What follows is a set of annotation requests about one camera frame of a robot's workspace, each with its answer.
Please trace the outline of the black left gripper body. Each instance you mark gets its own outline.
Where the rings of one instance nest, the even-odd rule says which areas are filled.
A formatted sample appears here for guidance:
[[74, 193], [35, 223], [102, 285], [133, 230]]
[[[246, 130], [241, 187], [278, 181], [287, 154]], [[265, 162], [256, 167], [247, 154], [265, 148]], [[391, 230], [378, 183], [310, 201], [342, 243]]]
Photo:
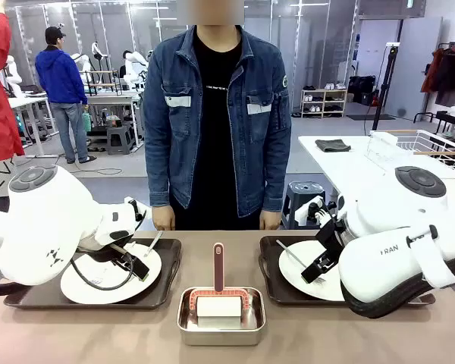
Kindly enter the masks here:
[[132, 266], [133, 264], [133, 256], [125, 248], [115, 243], [96, 251], [86, 250], [85, 254], [96, 262], [111, 262], [117, 266]]

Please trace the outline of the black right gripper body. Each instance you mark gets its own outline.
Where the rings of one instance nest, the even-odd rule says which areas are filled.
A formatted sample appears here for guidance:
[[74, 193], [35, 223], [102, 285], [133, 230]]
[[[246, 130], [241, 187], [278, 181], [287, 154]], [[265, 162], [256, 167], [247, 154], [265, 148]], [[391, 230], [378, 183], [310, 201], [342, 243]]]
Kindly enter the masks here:
[[341, 234], [345, 224], [341, 220], [331, 218], [316, 234], [315, 238], [325, 248], [325, 251], [315, 260], [317, 265], [335, 265], [344, 248]]

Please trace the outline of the person's right hand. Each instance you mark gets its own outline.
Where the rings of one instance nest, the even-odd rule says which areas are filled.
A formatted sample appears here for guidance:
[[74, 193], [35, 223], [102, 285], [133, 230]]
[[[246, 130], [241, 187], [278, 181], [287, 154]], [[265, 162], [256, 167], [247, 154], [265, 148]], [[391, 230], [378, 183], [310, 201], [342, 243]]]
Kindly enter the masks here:
[[157, 231], [174, 231], [174, 210], [170, 206], [152, 207], [152, 222]]

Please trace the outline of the person's left hand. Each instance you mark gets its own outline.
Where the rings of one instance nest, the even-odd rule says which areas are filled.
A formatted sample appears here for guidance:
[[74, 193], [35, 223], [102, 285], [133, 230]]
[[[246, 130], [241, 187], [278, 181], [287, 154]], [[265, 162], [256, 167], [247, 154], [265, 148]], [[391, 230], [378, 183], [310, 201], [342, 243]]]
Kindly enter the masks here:
[[277, 230], [281, 224], [281, 212], [262, 210], [259, 216], [259, 229], [264, 231]]

